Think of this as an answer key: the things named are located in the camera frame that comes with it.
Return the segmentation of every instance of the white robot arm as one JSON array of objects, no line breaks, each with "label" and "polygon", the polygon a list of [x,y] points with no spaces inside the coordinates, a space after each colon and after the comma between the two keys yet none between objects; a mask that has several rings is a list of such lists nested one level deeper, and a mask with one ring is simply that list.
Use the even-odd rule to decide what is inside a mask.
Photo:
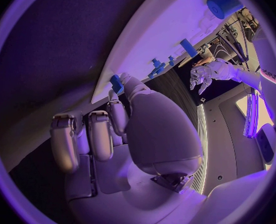
[{"label": "white robot arm", "polygon": [[198,92],[201,95],[210,86],[212,79],[232,79],[237,82],[244,82],[261,93],[259,73],[247,71],[243,66],[233,65],[220,58],[210,62],[208,65],[192,68],[190,71],[190,89],[193,90],[195,85],[202,84]]}]

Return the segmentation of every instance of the robotic arm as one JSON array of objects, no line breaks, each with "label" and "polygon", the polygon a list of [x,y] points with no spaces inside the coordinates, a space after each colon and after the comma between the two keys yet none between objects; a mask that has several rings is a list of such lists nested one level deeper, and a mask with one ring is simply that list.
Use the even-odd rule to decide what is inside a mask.
[{"label": "robotic arm", "polygon": [[202,84],[198,92],[201,95],[210,86],[212,79],[232,79],[237,82],[244,82],[258,90],[260,94],[262,93],[259,73],[247,71],[243,66],[233,65],[220,58],[208,65],[192,68],[190,71],[190,89],[193,90],[195,85]]}]

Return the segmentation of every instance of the robotic hand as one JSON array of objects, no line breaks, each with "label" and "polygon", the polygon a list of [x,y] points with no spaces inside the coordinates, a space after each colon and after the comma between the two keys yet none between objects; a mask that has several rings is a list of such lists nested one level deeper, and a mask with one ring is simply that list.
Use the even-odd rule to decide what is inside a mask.
[{"label": "robotic hand", "polygon": [[244,71],[244,67],[232,65],[230,62],[217,58],[205,66],[192,68],[190,71],[190,89],[193,90],[195,85],[201,85],[199,95],[211,85],[212,79],[215,80],[234,80],[241,82],[240,71]]}]

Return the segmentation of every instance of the logo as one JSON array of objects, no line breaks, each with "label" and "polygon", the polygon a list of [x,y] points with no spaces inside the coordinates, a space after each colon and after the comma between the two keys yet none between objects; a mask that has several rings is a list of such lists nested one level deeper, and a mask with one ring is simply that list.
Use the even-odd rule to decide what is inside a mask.
[{"label": "logo", "polygon": [[261,70],[264,74],[266,74],[267,76],[272,77],[274,80],[276,80],[276,75],[275,74],[273,74],[271,72],[268,72],[267,70],[263,70],[263,69],[261,69]]}]

